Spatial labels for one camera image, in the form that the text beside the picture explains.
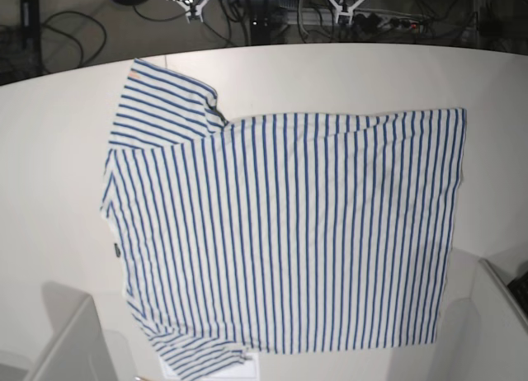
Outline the white partition panel left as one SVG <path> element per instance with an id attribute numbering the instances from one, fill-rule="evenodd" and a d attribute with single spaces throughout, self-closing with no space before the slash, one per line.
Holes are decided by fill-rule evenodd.
<path id="1" fill-rule="evenodd" d="M 35 363 L 1 354 L 2 380 L 117 380 L 93 298 L 82 294 L 65 313 Z"/>

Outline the white partition panel right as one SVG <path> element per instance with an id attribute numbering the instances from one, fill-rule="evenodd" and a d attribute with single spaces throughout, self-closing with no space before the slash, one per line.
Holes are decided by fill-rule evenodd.
<path id="1" fill-rule="evenodd" d="M 431 379 L 527 379 L 527 316 L 486 260 L 470 296 L 445 311 Z"/>

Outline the blue white striped T-shirt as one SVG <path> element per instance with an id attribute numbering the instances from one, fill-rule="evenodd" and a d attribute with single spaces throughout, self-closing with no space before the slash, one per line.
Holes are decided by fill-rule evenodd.
<path id="1" fill-rule="evenodd" d="M 466 111 L 230 122 L 217 100 L 137 59 L 111 123 L 101 215 L 158 357 L 201 380 L 251 351 L 434 342 Z"/>

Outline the white partition panel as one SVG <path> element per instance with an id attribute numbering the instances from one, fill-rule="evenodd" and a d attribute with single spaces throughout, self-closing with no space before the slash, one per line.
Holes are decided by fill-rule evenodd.
<path id="1" fill-rule="evenodd" d="M 445 311 L 431 379 L 527 379 L 527 316 L 486 260 L 470 296 Z"/>
<path id="2" fill-rule="evenodd" d="M 1 354 L 2 380 L 117 380 L 93 298 L 82 294 L 65 313 L 35 363 Z"/>

